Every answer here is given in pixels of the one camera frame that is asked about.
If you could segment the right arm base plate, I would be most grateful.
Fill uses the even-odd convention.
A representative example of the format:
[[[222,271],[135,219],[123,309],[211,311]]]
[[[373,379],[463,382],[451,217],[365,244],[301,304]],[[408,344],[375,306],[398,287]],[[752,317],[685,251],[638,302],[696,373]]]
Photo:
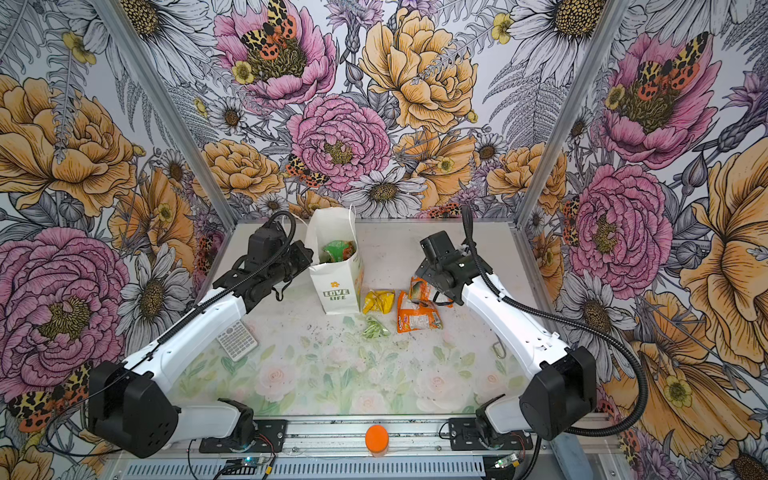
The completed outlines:
[[[449,441],[452,451],[527,451],[534,446],[525,431],[492,435],[489,427],[480,428],[477,419],[469,417],[449,418],[439,436]]]

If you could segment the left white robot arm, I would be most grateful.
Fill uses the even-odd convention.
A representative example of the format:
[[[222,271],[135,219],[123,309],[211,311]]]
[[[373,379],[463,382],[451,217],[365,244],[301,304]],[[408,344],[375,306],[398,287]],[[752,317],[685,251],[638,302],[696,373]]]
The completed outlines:
[[[226,398],[176,406],[168,393],[206,347],[240,325],[278,285],[289,285],[311,266],[313,251],[294,235],[294,229],[268,221],[250,236],[247,252],[214,281],[201,305],[121,362],[95,367],[89,378],[86,430],[138,458],[197,439],[249,447],[256,438],[252,408]]]

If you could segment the orange white snack packet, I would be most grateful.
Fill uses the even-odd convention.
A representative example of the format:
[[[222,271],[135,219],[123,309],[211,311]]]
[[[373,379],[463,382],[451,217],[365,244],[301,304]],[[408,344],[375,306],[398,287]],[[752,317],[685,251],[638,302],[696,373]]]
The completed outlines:
[[[431,300],[412,301],[405,291],[400,291],[397,300],[398,333],[443,328],[437,306]]]

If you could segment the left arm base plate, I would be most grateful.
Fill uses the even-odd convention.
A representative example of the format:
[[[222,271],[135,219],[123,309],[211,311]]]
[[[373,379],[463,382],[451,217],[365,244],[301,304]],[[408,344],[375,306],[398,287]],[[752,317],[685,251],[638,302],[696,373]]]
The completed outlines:
[[[244,434],[233,433],[226,438],[204,438],[199,452],[224,453],[281,453],[287,438],[288,421],[282,419],[256,419],[245,428]]]

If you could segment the white paper bag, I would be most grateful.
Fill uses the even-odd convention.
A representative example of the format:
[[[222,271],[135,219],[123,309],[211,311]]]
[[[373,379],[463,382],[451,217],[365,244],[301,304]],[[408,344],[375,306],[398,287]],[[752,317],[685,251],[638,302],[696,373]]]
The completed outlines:
[[[364,266],[355,219],[352,209],[325,208],[317,210],[307,226],[305,245],[313,251],[310,278],[326,314],[359,313],[361,310]],[[320,250],[333,240],[354,241],[357,251],[347,261],[321,264]]]

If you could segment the green snack packet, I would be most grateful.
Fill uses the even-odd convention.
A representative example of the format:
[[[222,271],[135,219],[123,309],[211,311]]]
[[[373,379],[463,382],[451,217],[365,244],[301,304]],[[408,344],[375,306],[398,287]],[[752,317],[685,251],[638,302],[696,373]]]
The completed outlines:
[[[333,240],[321,248],[319,261],[321,264],[341,263],[349,260],[356,251],[354,241]]]

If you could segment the yellow snack packet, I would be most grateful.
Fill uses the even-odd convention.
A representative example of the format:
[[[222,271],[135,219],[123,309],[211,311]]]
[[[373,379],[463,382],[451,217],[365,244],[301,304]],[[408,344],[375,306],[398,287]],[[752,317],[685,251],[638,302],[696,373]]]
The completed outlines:
[[[364,298],[362,312],[389,314],[394,306],[395,297],[395,292],[392,290],[369,290]]]

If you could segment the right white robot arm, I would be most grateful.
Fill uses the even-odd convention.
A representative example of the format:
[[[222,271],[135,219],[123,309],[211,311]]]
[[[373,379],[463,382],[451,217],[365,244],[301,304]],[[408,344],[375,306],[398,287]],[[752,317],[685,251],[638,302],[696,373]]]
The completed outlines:
[[[585,349],[572,349],[510,296],[481,258],[473,259],[439,231],[420,241],[425,259],[416,276],[455,304],[483,319],[517,359],[528,380],[519,396],[500,395],[476,410],[476,424],[489,445],[513,431],[529,430],[552,440],[596,407],[596,367]]]

